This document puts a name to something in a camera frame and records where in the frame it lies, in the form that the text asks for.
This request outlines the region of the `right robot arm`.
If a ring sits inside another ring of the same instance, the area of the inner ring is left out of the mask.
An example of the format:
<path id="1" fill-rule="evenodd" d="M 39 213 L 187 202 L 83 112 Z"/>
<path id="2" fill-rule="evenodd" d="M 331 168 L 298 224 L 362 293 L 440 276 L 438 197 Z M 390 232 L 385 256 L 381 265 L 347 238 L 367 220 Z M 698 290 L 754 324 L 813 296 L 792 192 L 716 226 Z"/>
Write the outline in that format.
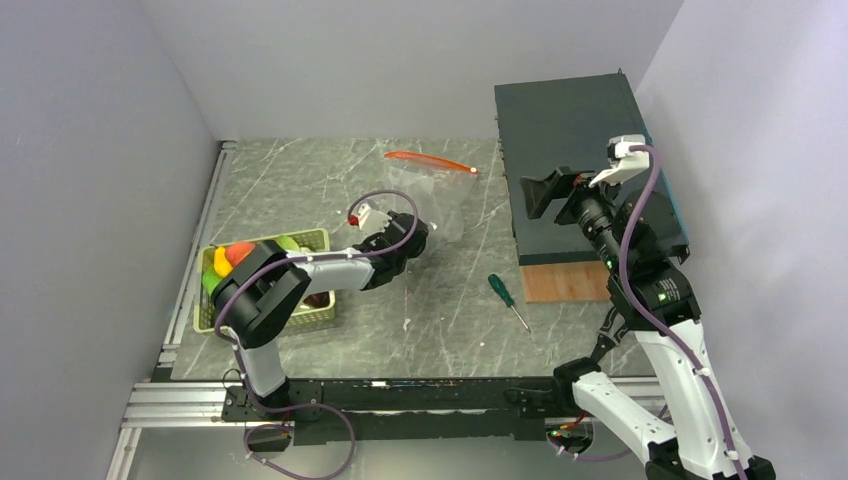
<path id="1" fill-rule="evenodd" d="M 527 215 L 540 218 L 563 200 L 555 222 L 576 225 L 609 272 L 607 289 L 627 330 L 643 348 L 671 414 L 666 422 L 630 398 L 583 357 L 555 368 L 551 401 L 601 421 L 644 466 L 649 479 L 773 479 L 772 463 L 752 452 L 723 402 L 704 341 L 701 310 L 688 279 L 672 262 L 686 250 L 665 247 L 678 224 L 670 199 L 652 192 L 644 204 L 599 186 L 589 171 L 557 168 L 520 180 Z"/>

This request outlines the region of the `red toy tomato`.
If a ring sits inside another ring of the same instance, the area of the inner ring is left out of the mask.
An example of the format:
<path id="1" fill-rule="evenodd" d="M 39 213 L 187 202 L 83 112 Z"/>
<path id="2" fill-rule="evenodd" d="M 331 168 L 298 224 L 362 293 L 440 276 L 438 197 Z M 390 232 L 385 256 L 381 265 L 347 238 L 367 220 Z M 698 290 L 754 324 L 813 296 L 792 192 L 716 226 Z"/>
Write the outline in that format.
<path id="1" fill-rule="evenodd" d="M 236 242 L 224 249 L 224 257 L 232 267 L 238 266 L 255 249 L 253 242 Z"/>

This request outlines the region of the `black pliers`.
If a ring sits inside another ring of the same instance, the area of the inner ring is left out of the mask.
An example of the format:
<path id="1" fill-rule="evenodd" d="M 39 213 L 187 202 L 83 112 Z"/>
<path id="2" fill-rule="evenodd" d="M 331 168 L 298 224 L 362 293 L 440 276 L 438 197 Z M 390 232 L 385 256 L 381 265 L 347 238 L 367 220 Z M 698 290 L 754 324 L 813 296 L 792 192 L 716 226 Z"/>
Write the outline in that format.
<path id="1" fill-rule="evenodd" d="M 615 307 L 607 312 L 597 330 L 596 343 L 589 358 L 599 363 L 612 349 L 617 347 L 629 332 L 628 326 Z"/>

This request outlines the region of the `clear zip top bag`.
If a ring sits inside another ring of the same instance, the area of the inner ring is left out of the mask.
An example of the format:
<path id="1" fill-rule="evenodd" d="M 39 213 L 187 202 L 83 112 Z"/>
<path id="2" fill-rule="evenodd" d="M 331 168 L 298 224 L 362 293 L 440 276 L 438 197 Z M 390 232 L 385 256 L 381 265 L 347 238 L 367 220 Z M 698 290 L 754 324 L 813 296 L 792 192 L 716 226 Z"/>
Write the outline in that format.
<path id="1" fill-rule="evenodd" d="M 431 234 L 442 242 L 463 236 L 462 207 L 479 170 L 442 157 L 412 151 L 383 155 L 385 185 L 407 194 Z"/>

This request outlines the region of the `green plastic basket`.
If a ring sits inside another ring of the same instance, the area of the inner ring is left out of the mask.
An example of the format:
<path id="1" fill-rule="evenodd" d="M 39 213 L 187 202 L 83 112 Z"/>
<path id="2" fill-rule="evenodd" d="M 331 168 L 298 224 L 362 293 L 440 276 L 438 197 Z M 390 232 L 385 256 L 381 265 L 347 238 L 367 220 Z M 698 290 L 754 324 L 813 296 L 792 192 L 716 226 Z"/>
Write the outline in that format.
<path id="1" fill-rule="evenodd" d="M 328 252 L 331 247 L 329 232 L 322 227 L 252 238 L 248 239 L 248 242 L 257 243 L 261 240 L 275 240 L 279 235 L 293 237 L 300 244 L 302 250 L 308 249 L 314 252 Z M 214 333 L 214 321 L 217 317 L 217 312 L 211 297 L 202 288 L 201 275 L 205 269 L 213 268 L 213 254 L 217 247 L 218 245 L 201 247 L 196 254 L 195 270 L 198 274 L 196 284 L 199 286 L 199 293 L 194 301 L 193 329 L 198 334 Z M 336 317 L 336 295 L 334 292 L 329 293 L 331 303 L 327 308 L 311 309 L 301 302 L 293 312 L 288 324 L 296 331 L 303 332 L 318 330 L 328 326 Z"/>

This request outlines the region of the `dark green metal case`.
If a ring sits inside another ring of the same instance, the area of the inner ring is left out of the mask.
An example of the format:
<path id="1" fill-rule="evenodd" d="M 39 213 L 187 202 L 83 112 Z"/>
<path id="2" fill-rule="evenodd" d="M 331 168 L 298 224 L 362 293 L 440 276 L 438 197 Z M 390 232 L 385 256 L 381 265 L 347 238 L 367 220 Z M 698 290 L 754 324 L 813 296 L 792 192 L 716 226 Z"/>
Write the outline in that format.
<path id="1" fill-rule="evenodd" d="M 527 215 L 523 178 L 543 179 L 558 167 L 599 172 L 608 166 L 607 143 L 616 136 L 649 134 L 622 72 L 497 85 L 498 140 L 522 266 L 595 261 L 576 225 L 561 226 L 553 201 L 544 215 Z"/>

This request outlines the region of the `yellow toy fruit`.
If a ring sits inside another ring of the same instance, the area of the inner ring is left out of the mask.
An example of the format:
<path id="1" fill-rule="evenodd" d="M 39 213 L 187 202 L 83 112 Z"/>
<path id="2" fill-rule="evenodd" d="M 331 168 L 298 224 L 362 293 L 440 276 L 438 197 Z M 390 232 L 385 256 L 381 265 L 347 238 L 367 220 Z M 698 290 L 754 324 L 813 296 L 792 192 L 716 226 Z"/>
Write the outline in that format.
<path id="1" fill-rule="evenodd" d="M 218 246 L 213 254 L 213 270 L 220 278 L 227 277 L 233 270 L 233 267 L 226 256 L 226 248 Z"/>

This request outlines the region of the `green toy cucumber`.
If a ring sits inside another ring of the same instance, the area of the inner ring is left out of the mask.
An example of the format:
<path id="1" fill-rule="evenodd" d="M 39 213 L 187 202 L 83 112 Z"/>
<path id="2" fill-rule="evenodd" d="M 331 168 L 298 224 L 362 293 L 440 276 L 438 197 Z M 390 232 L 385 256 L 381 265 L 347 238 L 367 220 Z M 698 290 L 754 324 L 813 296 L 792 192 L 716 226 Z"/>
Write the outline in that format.
<path id="1" fill-rule="evenodd" d="M 215 271 L 214 268 L 205 269 L 201 275 L 202 288 L 209 297 L 213 296 L 213 292 L 221 281 L 222 277 Z"/>

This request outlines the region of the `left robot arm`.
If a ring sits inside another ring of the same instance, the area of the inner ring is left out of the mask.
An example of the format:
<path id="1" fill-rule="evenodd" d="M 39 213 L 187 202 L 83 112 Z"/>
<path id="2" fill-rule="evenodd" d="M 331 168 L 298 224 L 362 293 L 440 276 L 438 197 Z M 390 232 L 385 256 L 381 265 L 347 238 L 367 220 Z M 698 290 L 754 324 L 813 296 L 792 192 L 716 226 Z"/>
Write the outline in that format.
<path id="1" fill-rule="evenodd" d="M 376 289 L 423 253 L 428 225 L 410 213 L 387 216 L 361 243 L 340 251 L 305 254 L 262 240 L 213 289 L 217 333 L 231 343 L 250 389 L 248 407 L 261 419 L 279 417 L 291 403 L 276 341 L 302 301 L 324 292 Z"/>

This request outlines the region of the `wooden board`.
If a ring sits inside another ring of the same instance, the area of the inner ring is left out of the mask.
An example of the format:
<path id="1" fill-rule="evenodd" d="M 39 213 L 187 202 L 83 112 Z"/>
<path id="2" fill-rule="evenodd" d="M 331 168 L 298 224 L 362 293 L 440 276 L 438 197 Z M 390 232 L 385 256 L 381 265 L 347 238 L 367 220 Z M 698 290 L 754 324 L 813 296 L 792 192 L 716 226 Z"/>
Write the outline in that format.
<path id="1" fill-rule="evenodd" d="M 601 302 L 609 299 L 609 273 L 600 261 L 520 267 L 528 303 Z"/>

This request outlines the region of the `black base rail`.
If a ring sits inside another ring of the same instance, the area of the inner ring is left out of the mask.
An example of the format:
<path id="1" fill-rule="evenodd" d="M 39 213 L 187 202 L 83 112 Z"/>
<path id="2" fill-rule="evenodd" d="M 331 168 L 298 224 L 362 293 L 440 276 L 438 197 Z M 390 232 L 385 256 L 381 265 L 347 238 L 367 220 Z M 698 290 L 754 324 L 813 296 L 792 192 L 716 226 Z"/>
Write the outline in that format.
<path id="1" fill-rule="evenodd" d="M 293 379 L 290 412 L 254 405 L 245 387 L 225 389 L 220 418 L 282 424 L 296 446 L 366 440 L 507 437 L 542 441 L 580 410 L 554 397 L 550 377 Z"/>

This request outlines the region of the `dark red toy fruit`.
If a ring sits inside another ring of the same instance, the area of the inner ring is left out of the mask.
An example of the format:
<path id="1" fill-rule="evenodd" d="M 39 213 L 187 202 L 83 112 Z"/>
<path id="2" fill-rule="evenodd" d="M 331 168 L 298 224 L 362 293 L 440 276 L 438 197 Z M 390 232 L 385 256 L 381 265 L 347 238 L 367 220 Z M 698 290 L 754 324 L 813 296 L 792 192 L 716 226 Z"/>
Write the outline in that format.
<path id="1" fill-rule="evenodd" d="M 327 308 L 331 303 L 329 292 L 319 292 L 306 296 L 302 304 L 311 309 Z"/>

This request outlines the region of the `green handled screwdriver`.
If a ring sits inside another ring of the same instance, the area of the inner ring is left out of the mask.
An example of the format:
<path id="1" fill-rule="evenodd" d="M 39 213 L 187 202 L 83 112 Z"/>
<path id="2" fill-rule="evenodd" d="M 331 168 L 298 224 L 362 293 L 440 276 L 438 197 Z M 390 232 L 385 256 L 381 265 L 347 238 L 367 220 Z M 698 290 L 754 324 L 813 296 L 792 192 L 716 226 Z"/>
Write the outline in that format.
<path id="1" fill-rule="evenodd" d="M 531 333 L 532 330 L 526 320 L 522 317 L 522 315 L 518 312 L 515 306 L 515 300 L 511 296 L 508 291 L 505 283 L 497 274 L 490 274 L 487 277 L 488 283 L 492 290 L 498 295 L 498 297 L 503 301 L 505 306 L 509 308 L 517 317 L 522 327 L 528 332 Z"/>

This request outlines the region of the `aluminium frame rail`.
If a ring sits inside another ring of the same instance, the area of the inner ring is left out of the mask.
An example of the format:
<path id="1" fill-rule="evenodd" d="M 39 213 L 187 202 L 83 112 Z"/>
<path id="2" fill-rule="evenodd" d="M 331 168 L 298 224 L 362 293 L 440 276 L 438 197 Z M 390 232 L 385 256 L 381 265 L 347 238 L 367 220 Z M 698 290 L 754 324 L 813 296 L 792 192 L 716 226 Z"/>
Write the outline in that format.
<path id="1" fill-rule="evenodd" d="M 213 173 L 195 226 L 188 262 L 173 305 L 163 344 L 150 377 L 133 385 L 122 419 L 117 444 L 106 477 L 130 477 L 142 434 L 147 429 L 221 427 L 217 413 L 224 398 L 220 383 L 171 379 L 185 330 L 200 298 L 198 254 L 212 238 L 211 229 L 223 195 L 235 152 L 236 140 L 219 143 Z"/>

